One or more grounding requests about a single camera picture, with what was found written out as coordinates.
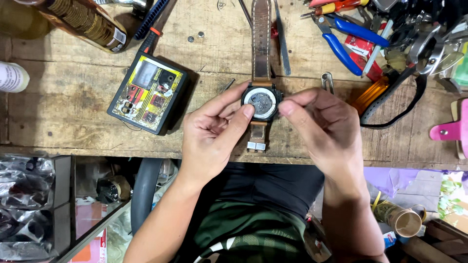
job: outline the purple paper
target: purple paper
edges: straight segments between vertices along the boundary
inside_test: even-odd
[[[406,189],[420,170],[364,167],[364,177],[375,188],[394,198],[398,189]]]

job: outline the orange-handled screwdriver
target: orange-handled screwdriver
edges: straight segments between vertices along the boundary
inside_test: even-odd
[[[338,1],[334,3],[326,4],[322,7],[317,7],[313,12],[301,15],[301,17],[309,16],[309,15],[323,15],[329,14],[333,12],[338,12],[340,10],[346,11],[356,8],[359,5],[365,6],[369,0],[345,0],[345,1]]]

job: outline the wire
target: wire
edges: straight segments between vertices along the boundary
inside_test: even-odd
[[[125,126],[127,126],[127,128],[129,128],[129,129],[132,130],[132,131],[139,132],[139,131],[142,130],[141,128],[140,128],[139,130],[132,129],[132,128],[130,128],[123,120],[119,119],[119,121],[121,121],[123,124],[125,124]]]

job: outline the watch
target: watch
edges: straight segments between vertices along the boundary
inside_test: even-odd
[[[252,82],[242,95],[241,105],[252,104],[255,108],[250,122],[250,138],[247,152],[266,152],[268,126],[278,112],[282,93],[271,82],[271,2],[252,2]]]

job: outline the pliers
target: pliers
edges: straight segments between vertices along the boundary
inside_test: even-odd
[[[322,31],[322,37],[327,40],[328,45],[333,50],[338,59],[340,59],[341,63],[343,63],[343,65],[345,65],[345,67],[347,67],[356,76],[361,76],[362,70],[356,63],[354,63],[338,38],[331,32],[330,28],[335,28],[339,31],[363,38],[382,47],[388,47],[390,45],[388,40],[384,39],[383,37],[353,23],[349,23],[338,18],[333,19],[324,15],[312,15],[312,19]]]

